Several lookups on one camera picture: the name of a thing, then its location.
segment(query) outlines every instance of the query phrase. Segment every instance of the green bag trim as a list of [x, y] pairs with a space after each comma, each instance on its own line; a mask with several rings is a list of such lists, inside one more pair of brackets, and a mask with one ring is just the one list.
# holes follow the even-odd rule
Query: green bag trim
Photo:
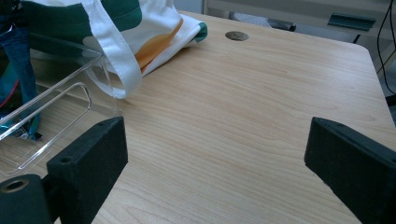
[[[138, 0], [102, 0], [102, 5], [120, 31], [133, 29], [142, 21]], [[47, 7], [34, 2], [23, 2], [33, 34], [45, 35], [81, 44], [92, 36], [88, 15], [82, 4], [68, 7]]]
[[201, 27], [201, 30], [198, 32], [198, 34], [194, 38], [194, 40], [197, 43], [203, 41], [207, 37], [207, 25], [206, 25], [206, 23], [200, 22], [199, 26]]

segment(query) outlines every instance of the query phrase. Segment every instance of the tote bag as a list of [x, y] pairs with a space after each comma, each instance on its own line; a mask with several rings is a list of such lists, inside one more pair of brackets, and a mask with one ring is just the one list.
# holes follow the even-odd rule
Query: tote bag
[[[108, 93], [119, 99], [182, 48], [207, 36], [206, 24], [179, 14], [172, 0], [23, 0], [22, 4], [31, 33], [101, 50], [107, 69], [122, 84]], [[107, 90], [95, 76], [92, 79]]]

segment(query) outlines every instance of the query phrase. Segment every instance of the orange stripe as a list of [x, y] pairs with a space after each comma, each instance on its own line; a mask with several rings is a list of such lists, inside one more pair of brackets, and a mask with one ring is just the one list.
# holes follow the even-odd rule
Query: orange stripe
[[144, 72], [146, 66], [151, 63], [163, 50], [165, 50], [173, 37], [180, 30], [183, 19], [180, 19], [177, 27], [171, 34], [157, 35], [147, 41], [142, 48], [136, 53], [135, 57], [140, 65], [140, 69]]

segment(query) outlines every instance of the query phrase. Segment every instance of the metal grommet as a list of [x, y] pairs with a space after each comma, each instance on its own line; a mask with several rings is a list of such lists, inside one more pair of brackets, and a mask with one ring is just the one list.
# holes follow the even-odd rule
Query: metal grommet
[[230, 31], [225, 36], [231, 40], [244, 41], [248, 39], [248, 35], [239, 31]]

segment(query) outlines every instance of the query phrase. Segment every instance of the wooden table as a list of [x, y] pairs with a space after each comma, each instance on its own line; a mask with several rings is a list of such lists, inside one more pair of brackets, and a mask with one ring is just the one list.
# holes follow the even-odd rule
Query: wooden table
[[119, 101], [129, 163], [94, 223], [359, 223], [304, 152], [314, 116], [396, 149], [368, 51], [189, 15], [208, 38]]
[[[304, 24], [352, 35], [361, 35], [358, 43], [371, 51], [375, 69], [382, 76], [382, 64], [376, 49], [376, 38], [389, 4], [390, 1], [377, 0], [205, 0], [204, 13], [229, 18], [230, 11], [241, 12], [270, 18], [271, 20], [286, 21], [290, 24], [296, 23], [297, 27], [299, 24]], [[331, 26], [328, 23], [333, 13], [371, 18], [375, 20], [375, 23], [369, 31]], [[385, 22], [380, 37], [382, 39], [380, 42], [381, 56], [386, 69], [388, 69], [396, 58], [393, 54], [394, 44], [391, 41], [393, 35], [389, 22]]]

